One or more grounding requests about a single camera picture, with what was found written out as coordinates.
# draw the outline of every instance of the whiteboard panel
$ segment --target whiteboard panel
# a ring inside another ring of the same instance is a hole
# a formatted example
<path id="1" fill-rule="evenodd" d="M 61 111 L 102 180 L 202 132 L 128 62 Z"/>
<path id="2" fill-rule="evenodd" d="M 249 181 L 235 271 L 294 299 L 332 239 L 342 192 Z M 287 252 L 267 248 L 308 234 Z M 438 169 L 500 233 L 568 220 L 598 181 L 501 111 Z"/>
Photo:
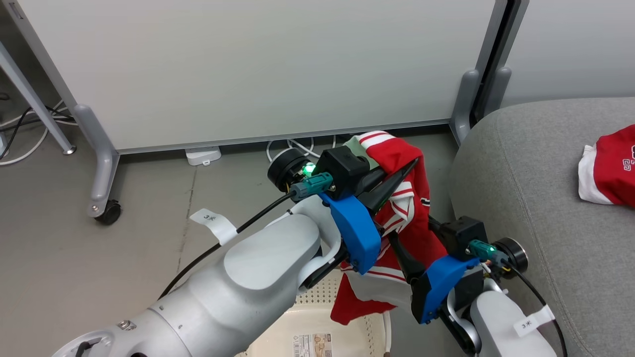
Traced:
<path id="1" fill-rule="evenodd" d="M 448 118 L 494 0 L 20 0 L 116 149 Z"/>
<path id="2" fill-rule="evenodd" d="M 635 96 L 635 3 L 531 0 L 506 66 L 502 106 Z"/>

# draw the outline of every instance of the gray ottoman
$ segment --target gray ottoman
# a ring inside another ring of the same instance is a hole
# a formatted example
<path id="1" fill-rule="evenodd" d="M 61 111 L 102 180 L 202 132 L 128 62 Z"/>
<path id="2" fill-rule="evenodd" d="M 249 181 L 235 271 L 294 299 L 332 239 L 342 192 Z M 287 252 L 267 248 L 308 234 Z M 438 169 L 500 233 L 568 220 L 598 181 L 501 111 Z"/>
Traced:
<path id="1" fill-rule="evenodd" d="M 485 222 L 490 241 L 508 236 L 525 248 L 526 275 L 570 356 L 635 356 L 635 210 L 577 192 L 584 145 L 634 123 L 635 98 L 508 107 L 472 129 L 450 174 L 457 217 Z M 540 308 L 519 279 L 506 287 L 526 314 Z M 555 329 L 541 331 L 560 355 Z"/>

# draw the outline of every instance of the laundry basket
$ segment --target laundry basket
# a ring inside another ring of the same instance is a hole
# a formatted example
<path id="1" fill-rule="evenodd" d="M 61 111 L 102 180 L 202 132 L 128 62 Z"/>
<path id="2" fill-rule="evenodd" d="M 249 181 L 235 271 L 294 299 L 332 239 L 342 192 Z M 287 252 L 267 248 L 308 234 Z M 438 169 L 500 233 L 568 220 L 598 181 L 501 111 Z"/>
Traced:
<path id="1" fill-rule="evenodd" d="M 363 316 L 347 326 L 331 320 L 341 279 L 342 272 L 334 270 L 296 297 L 295 304 L 237 357 L 382 357 L 391 344 L 388 313 Z"/>

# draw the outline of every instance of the screw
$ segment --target screw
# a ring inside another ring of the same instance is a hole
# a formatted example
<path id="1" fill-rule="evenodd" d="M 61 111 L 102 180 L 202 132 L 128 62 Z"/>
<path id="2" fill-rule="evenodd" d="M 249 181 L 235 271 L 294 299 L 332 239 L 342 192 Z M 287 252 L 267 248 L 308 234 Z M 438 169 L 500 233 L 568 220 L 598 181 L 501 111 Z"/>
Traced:
<path id="1" fill-rule="evenodd" d="M 125 330 L 126 328 L 128 328 L 130 326 L 130 320 L 123 320 L 122 322 L 118 323 L 117 326 L 121 330 Z"/>

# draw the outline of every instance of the folded clothing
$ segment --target folded clothing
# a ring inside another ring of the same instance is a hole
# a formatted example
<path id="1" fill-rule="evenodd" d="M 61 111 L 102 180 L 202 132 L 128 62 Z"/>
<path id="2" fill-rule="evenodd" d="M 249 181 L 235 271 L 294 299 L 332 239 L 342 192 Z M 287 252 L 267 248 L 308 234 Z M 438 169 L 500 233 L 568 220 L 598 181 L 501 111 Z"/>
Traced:
<path id="1" fill-rule="evenodd" d="M 586 201 L 635 207 L 635 125 L 585 145 L 578 181 Z"/>
<path id="2" fill-rule="evenodd" d="M 430 189 L 421 150 L 385 131 L 355 136 L 346 145 L 361 146 L 366 155 L 388 174 L 398 171 L 416 158 L 419 161 L 375 216 L 375 221 L 385 229 L 375 265 L 366 274 L 360 275 L 350 265 L 342 263 L 341 269 L 345 274 L 331 311 L 331 319 L 343 325 L 360 316 L 382 313 L 395 306 L 410 309 L 410 286 L 399 268 L 387 233 L 397 231 L 399 241 L 425 267 L 447 254 L 441 242 L 428 229 Z"/>

